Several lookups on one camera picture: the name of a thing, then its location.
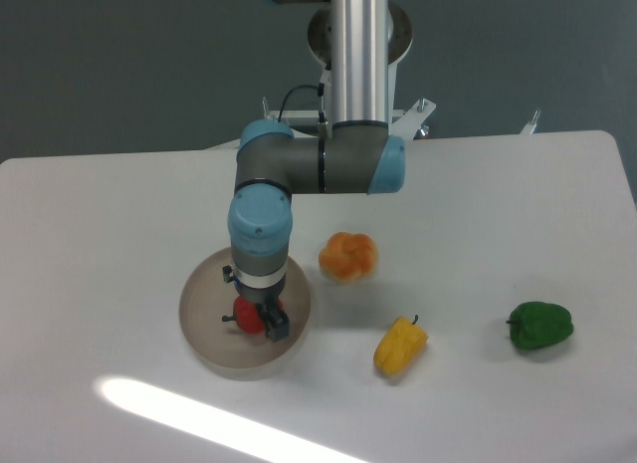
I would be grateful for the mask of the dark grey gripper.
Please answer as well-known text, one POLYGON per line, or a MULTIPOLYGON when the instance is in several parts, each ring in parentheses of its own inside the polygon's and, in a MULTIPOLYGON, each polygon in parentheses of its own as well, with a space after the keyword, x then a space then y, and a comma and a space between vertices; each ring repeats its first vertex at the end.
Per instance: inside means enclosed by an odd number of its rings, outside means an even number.
POLYGON ((237 266, 222 267, 223 281, 232 283, 238 294, 255 305, 258 317, 265 324, 266 335, 273 342, 285 340, 290 335, 290 319, 279 301, 286 283, 287 265, 265 276, 251 275, 237 266))

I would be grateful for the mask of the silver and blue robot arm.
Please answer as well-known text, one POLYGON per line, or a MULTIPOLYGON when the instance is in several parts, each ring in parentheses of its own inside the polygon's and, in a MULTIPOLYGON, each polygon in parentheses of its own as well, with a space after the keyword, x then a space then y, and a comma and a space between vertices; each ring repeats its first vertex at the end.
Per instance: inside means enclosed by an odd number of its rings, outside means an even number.
POLYGON ((331 105, 327 136, 299 138, 278 121, 247 125, 240 138, 228 214, 226 282, 255 304, 273 342, 290 333, 278 300, 287 274, 295 194, 393 193, 405 174, 404 141, 390 134, 388 0, 271 0, 329 6, 331 105))

